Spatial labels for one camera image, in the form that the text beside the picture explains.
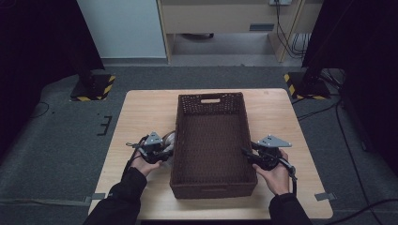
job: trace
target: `wooden table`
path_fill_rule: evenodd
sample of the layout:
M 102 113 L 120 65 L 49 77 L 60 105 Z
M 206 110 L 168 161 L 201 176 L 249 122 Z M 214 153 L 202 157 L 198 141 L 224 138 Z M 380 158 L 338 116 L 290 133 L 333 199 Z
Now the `wooden table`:
M 108 193 L 120 181 L 137 143 L 156 131 L 160 136 L 176 128 L 177 96 L 180 94 L 243 93 L 253 141 L 272 134 L 293 144 L 284 148 L 297 169 L 298 199 L 309 218 L 331 218 L 328 201 L 314 196 L 325 192 L 314 161 L 303 137 L 290 99 L 283 89 L 206 89 L 206 90 L 134 90 L 126 95 L 114 137 L 105 159 L 96 193 Z M 217 200 L 177 200 L 169 186 L 171 167 L 167 163 L 147 177 L 141 197 L 138 219 L 266 219 L 273 194 L 258 176 L 258 185 L 250 197 Z M 98 201 L 91 203 L 90 212 Z

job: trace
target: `brown basket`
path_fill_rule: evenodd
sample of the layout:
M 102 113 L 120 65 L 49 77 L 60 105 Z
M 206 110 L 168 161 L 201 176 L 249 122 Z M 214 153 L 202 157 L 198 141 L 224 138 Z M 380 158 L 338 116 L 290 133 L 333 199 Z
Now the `brown basket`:
M 252 195 L 257 176 L 241 147 L 252 149 L 242 93 L 178 96 L 170 179 L 175 197 Z

